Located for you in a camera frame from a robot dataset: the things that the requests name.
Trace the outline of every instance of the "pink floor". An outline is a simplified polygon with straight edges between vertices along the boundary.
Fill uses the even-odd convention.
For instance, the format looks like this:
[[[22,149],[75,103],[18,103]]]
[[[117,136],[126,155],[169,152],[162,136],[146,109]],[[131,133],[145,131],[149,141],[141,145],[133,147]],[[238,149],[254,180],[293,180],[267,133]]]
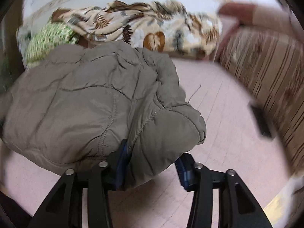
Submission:
[[[190,104],[204,117],[207,138],[191,154],[212,170],[235,169],[260,205],[266,206],[289,179],[279,138],[260,136],[248,107],[250,95],[218,64],[174,63],[187,100],[201,85]],[[7,157],[5,174],[10,195],[32,215],[59,178],[16,153]],[[111,192],[109,198],[115,228],[186,227],[192,193],[183,190],[171,165],[154,180],[126,192]],[[217,195],[213,210],[216,227]]]

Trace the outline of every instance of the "beige patterned blanket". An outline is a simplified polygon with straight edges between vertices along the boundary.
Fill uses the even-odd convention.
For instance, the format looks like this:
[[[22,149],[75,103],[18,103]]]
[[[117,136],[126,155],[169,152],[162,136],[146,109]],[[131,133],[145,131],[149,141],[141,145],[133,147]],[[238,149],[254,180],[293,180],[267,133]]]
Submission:
[[[173,0],[130,5],[114,1],[106,8],[59,8],[52,21],[65,22],[94,45],[123,40],[132,47],[198,58],[214,50],[222,31],[218,17],[187,13]]]

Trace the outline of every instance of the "black mount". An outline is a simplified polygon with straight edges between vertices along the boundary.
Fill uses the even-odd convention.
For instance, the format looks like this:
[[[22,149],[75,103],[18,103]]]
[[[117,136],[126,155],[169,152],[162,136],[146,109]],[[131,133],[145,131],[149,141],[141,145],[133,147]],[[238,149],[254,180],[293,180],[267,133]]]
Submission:
[[[128,165],[124,140],[116,152],[86,172],[68,169],[32,218],[28,228],[82,228],[82,190],[88,188],[89,228],[112,228],[108,190],[122,190]],[[187,228],[210,228],[212,189],[219,189],[219,228],[271,228],[262,208],[234,170],[209,170],[191,154],[175,162],[181,185],[194,191]]]

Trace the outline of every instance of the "puffer jacket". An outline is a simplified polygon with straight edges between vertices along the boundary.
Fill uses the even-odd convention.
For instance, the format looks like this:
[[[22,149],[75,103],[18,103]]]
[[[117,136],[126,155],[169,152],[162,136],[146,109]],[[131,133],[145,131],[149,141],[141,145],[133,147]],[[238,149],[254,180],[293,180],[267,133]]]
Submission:
[[[168,55],[124,42],[58,46],[0,103],[4,143],[57,174],[90,169],[127,138],[126,188],[147,182],[206,137]]]

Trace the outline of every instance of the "screw head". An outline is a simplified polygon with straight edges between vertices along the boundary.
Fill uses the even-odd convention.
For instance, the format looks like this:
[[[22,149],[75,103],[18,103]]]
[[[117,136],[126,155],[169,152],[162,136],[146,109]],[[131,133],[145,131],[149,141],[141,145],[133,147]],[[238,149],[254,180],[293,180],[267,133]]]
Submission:
[[[203,165],[201,163],[194,163],[194,168],[196,168],[196,169],[202,169]]]
[[[235,170],[232,170],[232,169],[229,169],[229,170],[227,170],[226,172],[227,172],[227,173],[228,173],[228,175],[230,175],[230,176],[234,176],[234,175],[236,175]]]
[[[73,169],[67,169],[65,171],[66,175],[73,175],[75,173],[75,171]]]
[[[103,168],[103,167],[107,167],[109,165],[109,163],[107,161],[101,161],[98,166]]]

